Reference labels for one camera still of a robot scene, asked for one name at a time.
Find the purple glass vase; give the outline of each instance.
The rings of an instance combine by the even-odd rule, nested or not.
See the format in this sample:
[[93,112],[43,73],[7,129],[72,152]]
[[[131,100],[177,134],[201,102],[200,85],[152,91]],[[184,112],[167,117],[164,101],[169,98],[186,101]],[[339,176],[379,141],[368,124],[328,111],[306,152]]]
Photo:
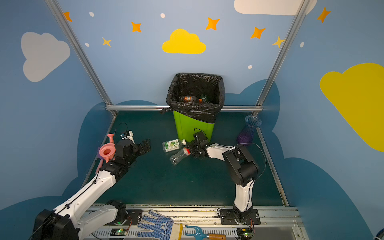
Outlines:
[[239,135],[237,136],[237,143],[250,143],[253,141],[253,136],[255,135],[255,130],[257,127],[259,127],[262,124],[262,121],[260,118],[254,115],[248,115],[245,117],[245,126],[240,131]]

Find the wooden handle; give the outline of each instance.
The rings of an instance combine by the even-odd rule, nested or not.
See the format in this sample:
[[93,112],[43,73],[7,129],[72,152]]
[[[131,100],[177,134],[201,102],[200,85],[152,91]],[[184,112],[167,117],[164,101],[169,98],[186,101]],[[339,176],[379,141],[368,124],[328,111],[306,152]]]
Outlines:
[[208,234],[208,238],[211,240],[226,240],[226,236],[224,234]]

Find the wall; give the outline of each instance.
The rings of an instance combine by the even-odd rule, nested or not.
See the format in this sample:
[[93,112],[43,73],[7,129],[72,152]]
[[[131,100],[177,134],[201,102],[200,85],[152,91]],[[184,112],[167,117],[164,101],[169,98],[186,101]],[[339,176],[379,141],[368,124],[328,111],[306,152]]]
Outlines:
[[27,239],[78,191],[112,117],[45,2],[0,5],[0,232]]
[[384,227],[383,9],[382,1],[319,0],[260,114],[311,240],[370,239]]
[[300,2],[59,0],[113,103],[165,104],[176,73],[198,72],[224,78],[226,105],[256,103]]

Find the yellow star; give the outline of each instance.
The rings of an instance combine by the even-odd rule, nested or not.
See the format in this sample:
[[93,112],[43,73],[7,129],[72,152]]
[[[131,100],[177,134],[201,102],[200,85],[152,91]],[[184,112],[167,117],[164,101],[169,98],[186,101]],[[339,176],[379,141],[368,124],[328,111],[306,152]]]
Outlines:
[[68,20],[68,21],[72,21],[72,19],[70,18],[70,12],[66,12],[66,13],[64,13],[64,16],[65,16],[65,18]]
[[104,40],[103,45],[108,45],[109,47],[111,47],[111,46],[109,45],[109,42],[112,41],[112,40],[107,41],[107,40],[105,40],[104,38],[103,38],[103,40]]
[[205,30],[213,29],[216,31],[216,24],[219,20],[220,19],[213,20],[213,19],[208,18],[208,26]]
[[274,44],[272,44],[272,46],[273,46],[273,45],[277,45],[277,46],[279,46],[279,48],[280,48],[281,43],[284,42],[284,41],[285,41],[285,39],[281,40],[281,39],[280,39],[280,36],[278,36],[278,37],[277,37],[277,42],[274,43]]
[[141,23],[138,23],[138,24],[133,23],[133,22],[131,22],[131,23],[132,23],[132,26],[133,26],[132,32],[137,31],[137,32],[141,33],[141,30],[140,30]]
[[263,33],[264,30],[265,30],[265,28],[258,29],[258,28],[255,27],[255,32],[253,33],[251,38],[258,38],[258,39],[260,39],[262,37],[262,33]]
[[328,14],[330,14],[331,11],[327,11],[325,8],[323,10],[323,12],[321,13],[321,15],[317,18],[317,20],[321,20],[321,23],[324,22],[324,19],[328,16]]

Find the green table surface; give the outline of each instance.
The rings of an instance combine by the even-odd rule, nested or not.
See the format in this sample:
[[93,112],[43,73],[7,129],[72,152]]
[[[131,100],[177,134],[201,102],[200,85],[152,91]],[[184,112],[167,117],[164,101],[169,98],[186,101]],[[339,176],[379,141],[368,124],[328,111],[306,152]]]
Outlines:
[[[229,146],[236,144],[236,137],[247,115],[249,113],[220,112],[211,142]],[[177,138],[172,113],[119,112],[111,133],[116,128],[116,135],[124,131],[126,127],[120,124],[122,122],[127,123],[128,130],[133,132],[135,143],[150,138],[151,151],[138,157],[125,176],[95,203],[106,203],[114,199],[126,204],[233,205],[235,183],[224,161],[213,158],[194,159],[189,156],[173,166],[169,158],[177,151],[163,152],[162,142]],[[257,133],[254,143],[262,148]],[[263,154],[255,145],[248,149],[263,170]],[[90,177],[94,177],[97,163],[98,160]],[[268,164],[253,186],[252,202],[263,206],[283,205]]]

